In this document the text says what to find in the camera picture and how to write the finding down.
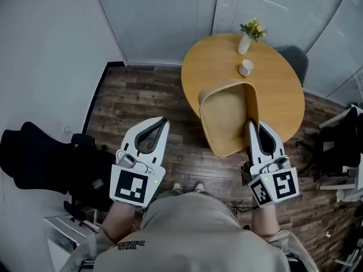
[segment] sneaker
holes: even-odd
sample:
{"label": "sneaker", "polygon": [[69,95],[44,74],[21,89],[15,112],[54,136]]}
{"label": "sneaker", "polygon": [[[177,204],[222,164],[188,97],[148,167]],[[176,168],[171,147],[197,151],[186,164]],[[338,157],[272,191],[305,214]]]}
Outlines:
{"label": "sneaker", "polygon": [[183,188],[180,184],[180,181],[174,181],[174,183],[172,184],[172,190],[179,194],[183,194]]}
{"label": "sneaker", "polygon": [[197,181],[195,184],[194,184],[194,188],[193,188],[193,191],[196,192],[196,193],[202,193],[204,192],[204,182],[202,181]]}

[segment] baseboard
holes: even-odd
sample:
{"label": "baseboard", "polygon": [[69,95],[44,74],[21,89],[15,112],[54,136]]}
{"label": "baseboard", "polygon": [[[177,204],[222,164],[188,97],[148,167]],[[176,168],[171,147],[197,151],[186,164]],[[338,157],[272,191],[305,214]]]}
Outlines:
{"label": "baseboard", "polygon": [[335,103],[335,104],[337,104],[337,105],[340,105],[340,106],[342,106],[342,107],[344,107],[344,108],[349,107],[349,105],[342,104],[342,103],[341,103],[341,102],[339,102],[339,101],[336,101],[336,100],[334,100],[334,99],[332,99],[332,98],[330,98],[330,97],[325,97],[325,96],[323,96],[322,94],[319,94],[319,93],[317,93],[317,92],[314,92],[314,91],[311,91],[311,90],[307,90],[307,89],[305,89],[305,88],[302,88],[302,89],[303,89],[303,91],[304,91],[305,93],[308,93],[308,94],[311,94],[311,95],[313,95],[313,96],[316,96],[316,97],[322,98],[322,99],[324,99],[324,100],[330,101],[330,102]]}
{"label": "baseboard", "polygon": [[92,101],[91,101],[91,105],[90,105],[90,107],[88,109],[87,116],[86,116],[86,120],[85,120],[85,123],[83,124],[82,134],[85,134],[87,132],[88,125],[90,123],[90,119],[91,119],[91,115],[92,115],[92,111],[93,111],[93,108],[95,106],[96,99],[98,97],[98,93],[101,90],[101,86],[103,84],[103,81],[104,81],[107,73],[108,73],[108,70],[109,70],[110,67],[115,67],[115,66],[125,66],[125,64],[122,61],[107,62],[106,67],[104,68],[103,73],[102,73],[102,76],[100,78],[100,81],[99,81],[99,83],[97,85],[96,91],[95,91],[95,93],[93,95],[93,98],[92,98]]}

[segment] cable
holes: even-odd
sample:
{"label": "cable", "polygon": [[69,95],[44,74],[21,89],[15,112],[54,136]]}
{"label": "cable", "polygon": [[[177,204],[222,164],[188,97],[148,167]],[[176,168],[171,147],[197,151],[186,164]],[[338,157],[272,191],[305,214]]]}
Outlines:
{"label": "cable", "polygon": [[143,165],[145,165],[146,166],[146,171],[145,171],[145,173],[147,173],[148,171],[149,171],[149,169],[151,169],[150,167],[148,167],[144,162],[142,162],[142,161],[139,161],[139,160],[136,160],[135,161],[135,164],[136,163],[141,163],[141,164],[143,164]]}
{"label": "cable", "polygon": [[[340,217],[339,221],[343,218],[344,213],[345,213],[345,209],[346,208],[344,208],[343,213],[341,214],[341,217]],[[335,230],[336,225],[337,225],[337,223],[333,226],[333,229],[332,229],[332,232],[331,232],[331,237],[329,239],[329,245],[328,245],[327,255],[326,255],[325,261],[324,261],[324,269],[325,269],[325,266],[326,266],[327,261],[329,259],[329,250],[330,250],[330,247],[331,247],[331,239],[333,238],[333,234],[334,234],[334,230]]]}
{"label": "cable", "polygon": [[333,229],[329,229],[328,231],[326,231],[326,232],[322,232],[322,233],[320,233],[318,236],[316,236],[315,238],[313,238],[311,241],[309,241],[309,242],[307,242],[307,243],[305,243],[305,244],[303,244],[303,246],[305,246],[305,245],[307,245],[307,244],[309,244],[309,243],[311,243],[312,241],[314,241],[314,240],[316,240],[318,237],[320,237],[321,235],[323,235],[323,234],[325,234],[325,233],[327,233],[327,232],[332,232],[333,233]]}
{"label": "cable", "polygon": [[239,219],[239,214],[240,213],[246,213],[248,211],[252,211],[255,210],[257,207],[242,207],[239,206],[241,203],[243,202],[243,200],[241,200],[240,202],[237,201],[233,201],[232,203],[228,203],[230,208],[232,209],[232,213],[235,216],[235,218],[238,220]]}

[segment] wooden floor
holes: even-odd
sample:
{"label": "wooden floor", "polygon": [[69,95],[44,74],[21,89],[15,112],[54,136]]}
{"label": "wooden floor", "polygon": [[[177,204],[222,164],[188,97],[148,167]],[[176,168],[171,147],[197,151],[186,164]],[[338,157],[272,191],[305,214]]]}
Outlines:
{"label": "wooden floor", "polygon": [[[297,169],[307,164],[311,154],[296,148],[295,142],[304,140],[312,145],[312,134],[318,132],[318,124],[342,110],[338,105],[305,94],[302,125],[284,144],[285,153]],[[111,68],[96,100],[87,133],[95,137],[99,147],[107,145],[109,152],[116,152],[130,127],[157,116],[167,117],[171,125],[162,164],[167,173],[157,193],[170,189],[175,180],[183,182],[186,191],[197,180],[203,180],[206,190],[222,202],[243,200],[242,206],[251,206],[251,192],[242,186],[240,175],[247,155],[240,152],[220,159],[211,152],[200,120],[184,97],[180,69]],[[294,232],[302,244],[333,229],[330,239],[320,235],[305,247],[321,270],[334,271],[340,268],[334,259],[343,257],[340,250],[343,237],[354,223],[354,208],[341,208],[336,203],[335,191],[320,191],[319,185],[327,179],[314,182],[314,173],[313,166],[299,175],[300,195],[277,205],[278,221],[282,228]],[[251,212],[240,214],[239,221],[242,226],[250,224]]]}

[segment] chair backrest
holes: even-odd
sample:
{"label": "chair backrest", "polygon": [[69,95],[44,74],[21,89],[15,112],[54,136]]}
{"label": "chair backrest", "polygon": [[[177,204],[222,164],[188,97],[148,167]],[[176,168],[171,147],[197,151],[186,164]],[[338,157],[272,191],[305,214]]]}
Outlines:
{"label": "chair backrest", "polygon": [[363,113],[359,114],[357,120],[357,136],[361,153],[363,153]]}
{"label": "chair backrest", "polygon": [[338,125],[325,127],[320,132],[314,144],[318,169],[329,175],[342,173],[343,166],[359,166],[361,145],[356,132],[357,121],[357,109],[352,108]]}
{"label": "chair backrest", "polygon": [[297,46],[286,46],[277,50],[290,64],[299,78],[300,84],[303,85],[309,60],[305,52]]}
{"label": "chair backrest", "polygon": [[66,194],[70,176],[67,163],[74,150],[74,144],[58,142],[26,122],[20,130],[15,184],[21,189],[48,189]]}
{"label": "chair backrest", "polygon": [[[75,134],[72,143],[64,144],[31,122],[20,131],[5,130],[0,142],[0,167],[18,188],[69,192],[100,211],[112,204],[109,185],[114,161],[114,154],[97,150],[92,137]],[[95,189],[92,183],[98,179],[103,186]]]}

